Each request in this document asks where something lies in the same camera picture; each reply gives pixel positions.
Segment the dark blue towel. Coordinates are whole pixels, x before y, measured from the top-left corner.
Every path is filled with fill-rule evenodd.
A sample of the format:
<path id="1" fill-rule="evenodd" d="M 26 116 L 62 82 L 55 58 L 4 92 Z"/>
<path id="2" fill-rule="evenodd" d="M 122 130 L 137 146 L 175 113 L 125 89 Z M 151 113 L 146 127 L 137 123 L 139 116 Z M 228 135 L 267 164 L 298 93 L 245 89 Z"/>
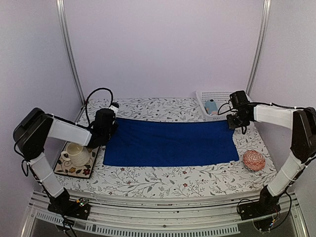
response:
<path id="1" fill-rule="evenodd" d="M 118 118 L 103 164 L 119 167 L 204 166 L 238 161 L 225 121 L 156 122 Z"/>

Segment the light blue orange dotted towel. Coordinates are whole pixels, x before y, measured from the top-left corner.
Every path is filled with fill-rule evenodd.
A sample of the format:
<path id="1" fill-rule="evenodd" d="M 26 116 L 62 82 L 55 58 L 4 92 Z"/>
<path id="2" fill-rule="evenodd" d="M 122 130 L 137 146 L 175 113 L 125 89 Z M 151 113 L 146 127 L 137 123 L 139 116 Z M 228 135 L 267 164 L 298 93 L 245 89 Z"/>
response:
<path id="1" fill-rule="evenodd" d="M 208 115 L 218 115 L 218 108 L 213 99 L 207 100 L 204 103 L 204 108 Z"/>

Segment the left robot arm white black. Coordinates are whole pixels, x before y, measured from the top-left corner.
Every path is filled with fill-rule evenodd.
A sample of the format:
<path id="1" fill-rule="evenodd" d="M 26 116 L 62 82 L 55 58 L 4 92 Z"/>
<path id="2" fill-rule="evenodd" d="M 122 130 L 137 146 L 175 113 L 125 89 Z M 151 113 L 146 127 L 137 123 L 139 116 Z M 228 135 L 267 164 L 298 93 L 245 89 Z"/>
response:
<path id="1" fill-rule="evenodd" d="M 73 203 L 61 194 L 65 191 L 58 181 L 44 154 L 47 138 L 55 138 L 80 146 L 95 149 L 104 146 L 113 136 L 116 128 L 116 104 L 99 109 L 91 127 L 83 127 L 66 119 L 47 114 L 40 108 L 33 108 L 14 129 L 15 151 L 27 161 L 39 183 L 56 198 L 54 206 L 62 214 L 70 214 Z"/>

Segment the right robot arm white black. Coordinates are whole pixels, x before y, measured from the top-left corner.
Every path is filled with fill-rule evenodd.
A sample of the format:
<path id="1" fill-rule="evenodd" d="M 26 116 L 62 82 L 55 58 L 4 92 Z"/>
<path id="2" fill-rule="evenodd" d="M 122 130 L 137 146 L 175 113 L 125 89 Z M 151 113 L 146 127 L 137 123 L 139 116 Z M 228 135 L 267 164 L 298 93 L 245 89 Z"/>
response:
<path id="1" fill-rule="evenodd" d="M 274 208 L 277 198 L 294 184 L 316 156 L 316 110 L 313 107 L 285 106 L 273 102 L 252 102 L 242 90 L 229 96 L 232 113 L 227 115 L 230 129 L 245 130 L 251 122 L 261 135 L 278 172 L 262 189 L 255 205 L 259 215 Z"/>

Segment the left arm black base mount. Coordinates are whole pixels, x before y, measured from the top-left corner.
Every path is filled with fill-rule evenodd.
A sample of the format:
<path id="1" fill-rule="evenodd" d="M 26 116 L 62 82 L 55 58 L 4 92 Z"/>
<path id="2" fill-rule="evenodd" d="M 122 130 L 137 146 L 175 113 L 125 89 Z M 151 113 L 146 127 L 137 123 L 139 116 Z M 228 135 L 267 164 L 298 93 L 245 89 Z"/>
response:
<path id="1" fill-rule="evenodd" d="M 90 209 L 89 199 L 81 197 L 77 200 L 70 200 L 70 194 L 67 190 L 64 190 L 58 197 L 50 198 L 48 205 L 50 212 L 81 220 L 88 219 Z"/>

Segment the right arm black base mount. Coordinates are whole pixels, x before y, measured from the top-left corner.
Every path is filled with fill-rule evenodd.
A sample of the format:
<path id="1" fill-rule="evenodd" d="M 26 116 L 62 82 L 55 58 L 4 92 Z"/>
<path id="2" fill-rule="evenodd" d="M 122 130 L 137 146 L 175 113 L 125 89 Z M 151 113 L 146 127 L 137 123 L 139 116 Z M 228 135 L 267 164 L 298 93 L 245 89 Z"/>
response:
<path id="1" fill-rule="evenodd" d="M 237 205 L 237 213 L 242 220 L 262 217 L 280 212 L 279 199 L 281 195 L 272 196 L 265 186 L 259 196 L 258 201 L 249 200 L 246 203 L 239 203 Z"/>

